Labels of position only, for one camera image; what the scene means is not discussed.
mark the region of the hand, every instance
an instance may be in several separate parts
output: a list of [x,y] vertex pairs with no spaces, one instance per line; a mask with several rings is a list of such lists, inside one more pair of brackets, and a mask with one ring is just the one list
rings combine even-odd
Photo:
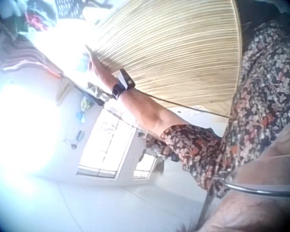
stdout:
[[119,80],[115,78],[110,69],[102,64],[94,52],[86,46],[87,51],[89,53],[90,61],[88,64],[88,72],[94,72],[95,75],[102,81],[108,92],[112,92],[114,85],[116,85]]

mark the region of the window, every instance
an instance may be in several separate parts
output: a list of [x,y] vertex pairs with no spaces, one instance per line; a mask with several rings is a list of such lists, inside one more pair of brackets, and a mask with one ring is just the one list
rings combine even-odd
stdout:
[[78,174],[115,178],[133,126],[103,109],[85,146]]
[[144,157],[141,162],[139,162],[136,166],[136,169],[133,174],[133,178],[141,179],[141,178],[149,178],[150,173],[155,164],[156,158],[149,155],[144,154]]

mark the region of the sleeve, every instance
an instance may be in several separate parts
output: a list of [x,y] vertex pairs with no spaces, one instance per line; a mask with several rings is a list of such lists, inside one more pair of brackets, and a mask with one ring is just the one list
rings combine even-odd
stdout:
[[221,138],[211,128],[174,125],[162,133],[161,139],[179,156],[183,169],[207,189],[215,174]]

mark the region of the bright light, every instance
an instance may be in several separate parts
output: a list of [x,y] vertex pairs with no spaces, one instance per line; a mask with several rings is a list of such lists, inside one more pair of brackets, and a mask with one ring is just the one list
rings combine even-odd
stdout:
[[35,172],[51,159],[60,126],[55,101],[18,85],[0,93],[0,166]]

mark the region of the straw hand fan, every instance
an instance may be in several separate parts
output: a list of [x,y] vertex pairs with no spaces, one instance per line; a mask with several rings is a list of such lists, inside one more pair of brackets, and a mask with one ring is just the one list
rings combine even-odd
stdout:
[[234,0],[129,0],[98,25],[89,45],[112,71],[126,69],[141,91],[228,115],[240,71],[239,25]]

